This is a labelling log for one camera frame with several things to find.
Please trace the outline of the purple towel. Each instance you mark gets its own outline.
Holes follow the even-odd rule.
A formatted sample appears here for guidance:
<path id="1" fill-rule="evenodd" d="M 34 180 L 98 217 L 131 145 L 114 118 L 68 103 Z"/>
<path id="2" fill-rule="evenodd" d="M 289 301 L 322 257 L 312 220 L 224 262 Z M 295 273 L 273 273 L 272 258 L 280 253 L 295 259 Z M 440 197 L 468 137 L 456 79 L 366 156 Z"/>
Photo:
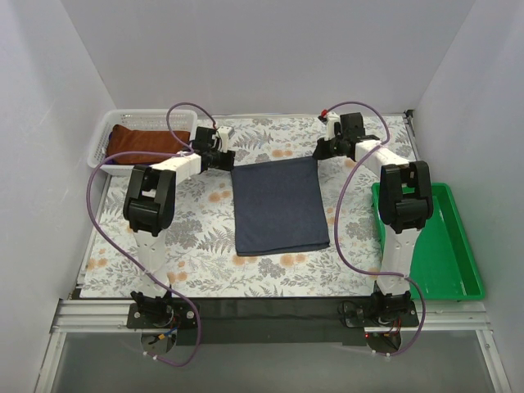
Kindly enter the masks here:
<path id="1" fill-rule="evenodd" d="M 115 155 L 109 155 L 109 156 L 107 156 L 107 157 L 104 159 L 103 164 L 104 164 L 104 165 L 116 165 Z"/>

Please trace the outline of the grey blue towel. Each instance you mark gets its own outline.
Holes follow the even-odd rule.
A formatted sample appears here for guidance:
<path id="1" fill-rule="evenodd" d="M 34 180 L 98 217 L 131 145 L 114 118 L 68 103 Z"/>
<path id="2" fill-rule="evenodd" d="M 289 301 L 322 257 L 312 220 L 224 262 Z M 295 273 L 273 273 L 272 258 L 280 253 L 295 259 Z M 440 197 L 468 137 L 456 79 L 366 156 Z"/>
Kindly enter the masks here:
<path id="1" fill-rule="evenodd" d="M 313 157 L 238 166 L 232 171 L 232 185 L 237 255 L 329 247 L 318 162 Z"/>

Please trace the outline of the brown towel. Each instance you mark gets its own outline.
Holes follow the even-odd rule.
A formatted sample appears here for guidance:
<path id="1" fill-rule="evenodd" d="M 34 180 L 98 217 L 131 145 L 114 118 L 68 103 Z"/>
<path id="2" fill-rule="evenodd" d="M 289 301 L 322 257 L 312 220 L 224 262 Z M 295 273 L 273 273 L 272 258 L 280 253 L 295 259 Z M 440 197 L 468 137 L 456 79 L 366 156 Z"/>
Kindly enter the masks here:
<path id="1" fill-rule="evenodd" d="M 174 154 L 183 149 L 183 144 L 170 131 L 128 129 L 117 124 L 110 132 L 106 156 L 125 151 L 151 151 Z M 166 160 L 164 156 L 128 154 L 115 158 L 117 165 L 149 165 Z"/>

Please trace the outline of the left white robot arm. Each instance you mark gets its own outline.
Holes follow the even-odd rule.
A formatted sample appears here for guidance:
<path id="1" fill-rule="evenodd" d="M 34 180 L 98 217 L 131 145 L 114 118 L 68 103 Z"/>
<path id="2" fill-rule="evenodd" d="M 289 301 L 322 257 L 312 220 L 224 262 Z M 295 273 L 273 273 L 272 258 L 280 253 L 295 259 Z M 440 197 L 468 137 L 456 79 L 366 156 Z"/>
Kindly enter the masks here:
<path id="1" fill-rule="evenodd" d="M 135 165 L 124 200 L 145 278 L 131 292 L 135 316 L 148 327 L 195 328 L 196 312 L 184 300 L 175 300 L 168 277 L 166 235 L 174 219 L 176 187 L 208 169 L 230 171 L 235 152 L 229 149 L 234 127 L 196 128 L 190 146 L 153 165 Z"/>

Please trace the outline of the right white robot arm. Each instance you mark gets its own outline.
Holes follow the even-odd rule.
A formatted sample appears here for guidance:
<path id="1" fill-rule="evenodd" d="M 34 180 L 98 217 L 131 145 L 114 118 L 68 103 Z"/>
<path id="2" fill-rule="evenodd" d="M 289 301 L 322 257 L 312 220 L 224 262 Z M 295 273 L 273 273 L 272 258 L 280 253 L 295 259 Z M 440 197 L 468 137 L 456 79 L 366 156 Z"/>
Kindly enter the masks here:
<path id="1" fill-rule="evenodd" d="M 379 137 L 367 134 L 360 113 L 323 111 L 319 120 L 325 124 L 326 134 L 317 141 L 314 159 L 345 156 L 378 176 L 377 208 L 385 229 L 373 293 L 343 302 L 342 320 L 349 328 L 397 328 L 404 319 L 416 326 L 409 279 L 417 240 L 434 211 L 429 166 L 422 160 L 398 156 Z"/>

